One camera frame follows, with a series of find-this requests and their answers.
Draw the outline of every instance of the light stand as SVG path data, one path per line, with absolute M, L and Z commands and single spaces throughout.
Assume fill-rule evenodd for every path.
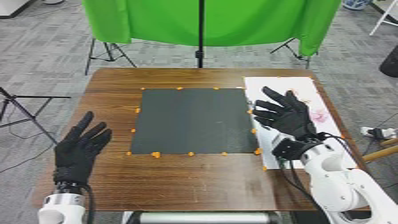
M 99 58 L 99 56 L 101 56 L 103 54 L 98 55 L 96 57 L 92 56 L 94 47 L 96 47 L 96 38 L 92 38 L 92 40 L 90 40 L 90 50 L 89 50 L 89 58 L 87 58 L 85 73 L 83 73 L 85 76 L 89 75 L 90 60 L 103 60 L 103 61 L 106 61 L 106 62 L 115 62 L 117 59 L 119 59 L 121 57 L 124 57 L 126 60 L 128 60 L 128 62 L 130 62 L 130 64 L 131 64 L 131 66 L 137 68 L 137 65 L 135 65 L 135 63 L 133 63 L 133 61 L 131 61 L 131 59 L 130 59 L 130 57 L 128 57 L 124 51 L 121 50 L 119 45 L 117 45 L 115 43 L 106 43 L 106 42 L 103 42 L 103 47 L 105 47 L 105 53 L 103 53 L 103 54 L 108 55 L 108 58 Z M 114 50 L 117 50 L 119 53 L 121 53 L 121 56 L 119 56 L 119 57 L 114 57 L 114 52 L 112 52 Z
M 23 123 L 26 121 L 32 121 L 34 124 L 35 124 L 35 126 L 37 126 L 37 128 L 41 129 L 41 132 L 44 133 L 46 137 L 50 138 L 51 142 L 55 144 L 58 144 L 57 140 L 55 140 L 53 136 L 50 135 L 46 129 L 42 128 L 42 126 L 41 126 L 35 118 L 37 118 L 37 116 L 41 114 L 41 111 L 42 111 L 42 109 L 44 109 L 44 107 L 46 107 L 51 99 L 69 99 L 71 97 L 67 97 L 67 96 L 16 96 L 16 95 L 10 95 L 7 93 L 7 91 L 5 91 L 5 89 L 2 87 L 0 87 L 0 94 L 5 97 L 5 99 L 3 99 L 3 107 L 2 107 L 2 111 L 0 111 L 0 123 L 2 123 L 2 120 L 3 120 L 3 114 L 5 114 L 5 110 L 7 110 L 9 103 L 12 103 L 14 107 L 19 109 L 23 115 L 26 116 L 25 119 L 21 119 L 21 120 L 7 123 L 7 124 L 2 124 L 0 125 L 0 128 L 9 127 L 10 125 L 19 124 L 19 123 Z M 19 102 L 16 101 L 18 98 L 25 98 L 25 99 L 26 98 L 46 99 L 46 102 L 44 102 L 44 104 L 42 104 L 42 106 L 41 106 L 41 108 L 39 108 L 39 110 L 35 111 L 34 114 L 28 112 L 26 108 L 23 107 L 23 105 L 19 104 Z
M 202 58 L 204 58 L 204 0 L 199 0 L 199 49 L 195 51 L 195 58 L 197 58 L 197 68 L 202 68 Z
M 289 38 L 289 40 L 282 43 L 282 45 L 272 50 L 270 54 L 273 54 L 273 53 L 279 51 L 279 49 L 281 49 L 282 47 L 286 47 L 286 48 L 289 49 L 289 51 L 291 51 L 291 54 L 293 54 L 295 58 L 297 58 L 300 61 L 305 61 L 305 69 L 309 69 L 311 56 L 307 56 L 307 58 L 304 58 L 304 56 L 298 55 L 298 54 L 295 53 L 295 51 L 293 51 L 293 49 L 291 49 L 291 47 L 289 47 L 289 42 L 291 42 L 293 40 L 295 40 L 295 38 Z

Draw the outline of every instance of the black glove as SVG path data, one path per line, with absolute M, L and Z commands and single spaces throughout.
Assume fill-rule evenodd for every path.
M 89 182 L 96 155 L 112 139 L 112 130 L 103 131 L 106 128 L 105 122 L 83 134 L 92 118 L 94 114 L 89 111 L 55 147 L 55 183 L 67 181 L 87 185 Z
M 295 136 L 297 140 L 305 140 L 316 136 L 316 128 L 309 119 L 307 105 L 298 101 L 291 91 L 282 96 L 266 86 L 263 87 L 263 93 L 281 104 L 275 105 L 261 100 L 256 101 L 252 114 L 254 119 L 263 126 L 275 128 L 284 134 Z

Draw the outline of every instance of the floor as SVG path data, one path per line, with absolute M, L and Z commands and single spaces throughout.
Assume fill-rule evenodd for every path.
M 373 37 L 368 36 L 380 14 L 371 8 L 362 12 L 339 10 L 329 35 L 313 57 L 311 70 L 325 86 L 346 128 L 357 140 L 361 151 L 369 139 L 362 138 L 359 127 L 375 127 L 398 112 L 398 79 L 378 72 L 378 65 L 392 50 L 398 29 L 382 25 Z M 0 20 L 0 86 L 14 94 L 62 95 L 71 100 L 53 100 L 39 117 L 46 129 L 58 137 L 83 94 L 90 76 L 83 76 L 89 51 L 90 29 L 80 0 L 67 0 L 58 6 L 41 1 L 9 20 Z M 206 49 L 206 67 L 304 68 L 286 49 L 270 55 L 277 44 Z M 193 67 L 193 47 L 135 40 L 122 49 L 138 67 Z M 103 66 L 128 66 L 94 62 L 90 71 Z M 21 101 L 34 110 L 42 100 Z M 12 108 L 5 122 L 21 117 Z M 398 128 L 398 116 L 380 127 Z M 34 157 L 51 147 L 37 129 L 25 123 L 12 129 L 0 129 L 0 170 Z M 37 223 L 37 209 L 30 205 L 37 176 L 53 154 L 42 156 L 18 168 L 0 173 L 0 223 Z M 371 174 L 398 202 L 398 155 L 369 163 Z M 99 213 L 96 223 L 119 223 L 121 213 Z

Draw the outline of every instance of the green screen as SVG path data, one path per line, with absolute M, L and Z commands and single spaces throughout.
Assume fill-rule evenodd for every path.
M 300 54 L 320 48 L 339 0 L 206 0 L 204 45 L 300 40 Z M 99 41 L 131 38 L 197 46 L 199 0 L 83 0 Z

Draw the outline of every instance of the white paper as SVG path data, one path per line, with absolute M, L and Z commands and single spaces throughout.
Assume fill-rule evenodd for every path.
M 341 132 L 337 129 L 337 125 L 332 119 L 332 115 L 314 88 L 313 79 L 307 77 L 245 77 L 245 95 L 249 101 L 256 102 L 256 100 L 275 101 L 266 97 L 261 89 L 263 86 L 268 86 L 282 95 L 288 90 L 295 92 L 297 98 L 305 102 L 309 106 L 309 116 L 314 122 L 314 127 L 318 132 L 327 132 L 336 136 L 341 136 Z M 270 132 L 254 121 L 254 128 L 257 130 L 257 142 L 259 148 L 263 148 L 263 165 L 268 169 L 279 169 L 275 156 L 272 155 L 272 145 L 270 141 L 275 136 L 275 132 Z M 350 157 L 350 154 L 345 151 L 345 148 L 339 142 L 334 139 L 327 139 L 325 143 L 336 150 L 343 151 L 343 166 L 346 168 L 355 167 L 355 161 Z M 302 168 L 300 161 L 295 161 L 295 167 Z

